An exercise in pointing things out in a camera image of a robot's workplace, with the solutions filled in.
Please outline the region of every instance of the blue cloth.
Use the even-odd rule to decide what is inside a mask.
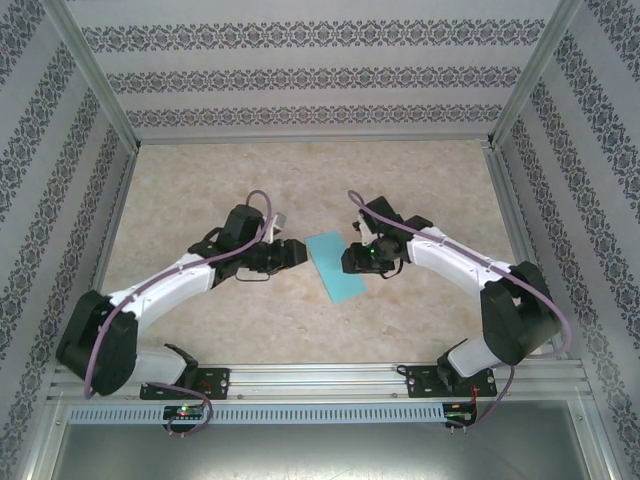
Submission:
[[[347,244],[338,232],[322,233],[305,239],[311,259],[333,303],[343,302],[367,291],[362,276],[342,271],[342,254]]]

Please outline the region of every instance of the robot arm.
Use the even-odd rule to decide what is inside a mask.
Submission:
[[[261,242],[239,255],[213,264],[207,263],[207,258],[231,252],[251,241],[264,224],[259,210],[248,205],[237,205],[224,227],[213,229],[165,270],[108,295],[95,291],[85,293],[76,304],[56,357],[76,375],[84,378],[102,324],[117,305],[129,298],[130,301],[114,317],[103,340],[92,377],[92,389],[101,395],[110,395],[125,383],[142,382],[191,388],[198,362],[174,345],[138,347],[140,335],[168,311],[194,295],[215,288],[235,276],[241,268],[273,275],[282,269],[304,263],[307,251],[303,243],[273,239],[284,228],[285,220],[282,214],[276,214]],[[198,262],[202,263],[183,269]],[[144,288],[139,295],[133,295],[144,285],[148,288]]]
[[[558,319],[530,293],[495,273],[510,272],[550,298],[540,270],[529,262],[511,266],[482,256],[447,238],[419,216],[403,221],[384,197],[367,207],[383,217],[427,234],[432,240],[380,222],[360,210],[354,223],[362,241],[353,243],[342,257],[345,273],[385,274],[395,261],[429,268],[479,300],[482,333],[464,340],[438,359],[438,377],[450,389],[479,371],[504,363],[517,365],[560,330]],[[472,258],[481,257],[486,265]]]

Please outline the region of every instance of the purple cable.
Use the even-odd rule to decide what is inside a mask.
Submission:
[[[213,404],[211,403],[211,400],[209,400],[204,393],[196,392],[195,390],[189,390],[188,388],[178,387],[176,385],[169,385],[167,383],[154,382],[154,383],[149,383],[148,385],[151,385],[152,387],[157,387],[157,388],[164,388],[167,390],[175,390],[176,392],[188,393],[189,395],[195,395],[203,400],[203,406],[204,404],[206,404],[208,407],[207,417],[204,419],[204,421],[201,424],[193,427],[188,432],[176,432],[174,430],[171,430],[171,425],[173,424],[173,421],[180,418],[180,417],[171,417],[169,419],[169,422],[167,423],[167,430],[169,431],[170,437],[176,436],[176,437],[184,438],[190,435],[194,435],[198,433],[200,430],[204,429],[211,422],[211,419],[213,418]]]
[[[461,255],[463,255],[463,256],[467,257],[468,259],[476,262],[481,267],[491,269],[493,272],[495,272],[498,275],[506,278],[511,283],[513,283],[513,284],[519,286],[520,288],[526,290],[527,292],[529,292],[530,294],[535,296],[537,299],[539,299],[541,302],[543,302],[547,307],[549,307],[549,309],[555,314],[555,316],[558,318],[558,320],[560,320],[560,323],[562,324],[562,330],[563,330],[563,333],[564,333],[564,335],[563,335],[564,339],[563,339],[562,345],[560,346],[560,348],[558,348],[557,350],[555,350],[553,352],[529,355],[527,358],[537,358],[537,359],[552,358],[552,357],[555,357],[557,355],[563,354],[564,352],[566,352],[569,349],[569,346],[571,345],[571,340],[572,340],[571,325],[569,324],[569,321],[567,320],[567,317],[564,316],[564,314],[560,311],[560,309],[558,307],[556,307],[556,305],[551,301],[551,299],[547,298],[546,295],[543,295],[537,289],[535,289],[531,285],[523,282],[519,278],[511,275],[509,272],[505,272],[501,268],[498,268],[498,267],[495,267],[495,266],[491,265],[491,262],[487,262],[484,258],[480,257],[479,255],[475,255],[475,254],[473,254],[471,252],[468,252],[467,250],[465,250],[464,248],[462,248],[462,247],[460,247],[460,246],[458,246],[456,244],[447,242],[446,237],[438,237],[436,235],[431,235],[429,233],[421,232],[420,230],[416,230],[415,228],[407,227],[406,225],[403,225],[401,223],[395,222],[395,221],[393,221],[393,220],[391,220],[389,218],[383,217],[382,215],[374,212],[369,207],[367,207],[364,204],[364,199],[362,198],[362,196],[358,192],[356,192],[355,190],[349,190],[347,192],[347,195],[348,195],[349,199],[353,203],[355,203],[358,206],[358,208],[360,208],[360,210],[368,213],[369,215],[371,215],[374,218],[377,218],[381,222],[386,223],[387,225],[391,225],[392,227],[396,227],[396,228],[399,228],[401,230],[404,230],[405,232],[412,233],[413,235],[417,235],[419,237],[426,238],[427,240],[430,240],[432,242],[440,243],[442,245],[445,245],[445,246],[451,248],[452,250],[455,250],[456,252],[460,253]],[[505,384],[504,388],[502,389],[502,391],[500,392],[498,397],[495,399],[495,401],[491,404],[491,406],[486,411],[486,413],[484,415],[482,415],[482,417],[479,420],[477,420],[472,425],[472,427],[475,427],[476,425],[478,425],[479,423],[484,421],[486,418],[491,416],[493,414],[493,412],[495,411],[495,409],[498,407],[500,401],[507,394],[507,391],[509,390],[509,387],[511,386],[511,382],[513,382],[513,377],[514,377],[515,371],[516,371],[516,369],[513,366],[510,366],[510,369],[511,369],[511,373],[509,374],[509,379],[507,380],[507,383]]]
[[[264,222],[264,225],[262,226],[260,231],[258,231],[258,233],[253,238],[253,240],[247,242],[242,247],[236,248],[235,250],[232,250],[230,252],[223,253],[221,255],[215,255],[213,257],[203,258],[202,260],[196,260],[194,262],[172,268],[171,270],[167,270],[166,272],[163,272],[149,279],[149,281],[145,282],[144,284],[136,288],[133,291],[133,293],[128,295],[122,302],[116,305],[116,307],[111,311],[111,313],[107,316],[107,319],[104,321],[104,323],[100,327],[100,331],[98,332],[98,337],[96,338],[96,342],[93,344],[93,350],[91,350],[91,357],[89,358],[89,363],[87,365],[87,372],[84,377],[85,398],[89,399],[94,395],[94,392],[91,391],[91,380],[93,379],[93,374],[96,368],[96,361],[98,359],[98,354],[100,353],[100,347],[102,346],[104,337],[107,335],[107,332],[109,331],[109,327],[111,326],[113,319],[116,318],[116,315],[118,315],[118,313],[120,313],[120,311],[122,311],[124,307],[126,307],[129,303],[131,303],[131,301],[133,301],[136,296],[140,295],[142,292],[144,292],[148,288],[152,287],[159,281],[164,280],[167,277],[170,277],[171,275],[174,275],[176,273],[181,273],[182,271],[188,270],[190,268],[199,267],[200,265],[219,262],[221,260],[226,260],[227,258],[231,258],[235,255],[238,255],[244,252],[245,250],[248,250],[249,248],[254,246],[256,243],[262,240],[262,237],[264,237],[265,233],[267,232],[267,228],[269,227],[269,224],[271,223],[271,220],[273,217],[273,212],[271,211],[271,199],[262,190],[253,190],[247,196],[247,200],[246,200],[247,204],[249,204],[249,200],[251,200],[251,197],[253,197],[254,195],[261,195],[265,199],[267,203],[267,218],[266,218],[266,221]],[[188,393],[197,395],[198,392],[188,390]]]

